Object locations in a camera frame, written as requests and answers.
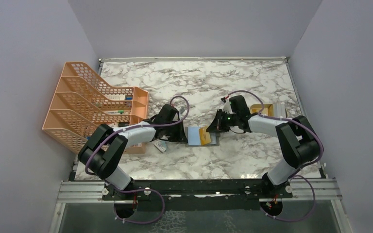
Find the grey card holder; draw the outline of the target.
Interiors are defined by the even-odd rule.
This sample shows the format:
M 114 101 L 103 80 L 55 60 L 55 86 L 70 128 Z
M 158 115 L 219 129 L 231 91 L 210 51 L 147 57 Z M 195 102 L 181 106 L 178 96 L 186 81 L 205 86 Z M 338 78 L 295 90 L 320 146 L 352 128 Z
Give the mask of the grey card holder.
M 218 133 L 208 133 L 206 127 L 187 127 L 186 147 L 214 147 L 220 144 Z

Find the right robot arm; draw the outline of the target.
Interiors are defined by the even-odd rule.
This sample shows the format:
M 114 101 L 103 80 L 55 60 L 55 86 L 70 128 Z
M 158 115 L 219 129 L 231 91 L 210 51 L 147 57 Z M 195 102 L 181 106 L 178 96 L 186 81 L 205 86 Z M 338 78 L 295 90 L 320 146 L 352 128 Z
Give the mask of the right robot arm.
M 274 197 L 282 184 L 322 156 L 323 144 L 305 116 L 278 118 L 251 113 L 241 95 L 224 99 L 224 102 L 229 110 L 219 109 L 206 132 L 225 133 L 238 127 L 244 133 L 262 133 L 278 139 L 283 158 L 263 175 L 261 192 L 264 196 Z

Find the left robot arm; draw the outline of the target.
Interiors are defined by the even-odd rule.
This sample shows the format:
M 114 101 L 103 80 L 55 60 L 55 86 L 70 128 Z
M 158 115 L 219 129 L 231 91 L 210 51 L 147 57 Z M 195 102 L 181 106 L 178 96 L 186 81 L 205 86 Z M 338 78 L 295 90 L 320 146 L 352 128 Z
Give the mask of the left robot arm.
M 113 129 L 101 124 L 81 148 L 78 160 L 94 175 L 112 184 L 119 198 L 128 199 L 133 194 L 132 178 L 119 167 L 122 155 L 131 146 L 163 137 L 184 142 L 183 123 L 174 120 L 179 116 L 176 108 L 165 104 L 158 114 L 135 125 Z

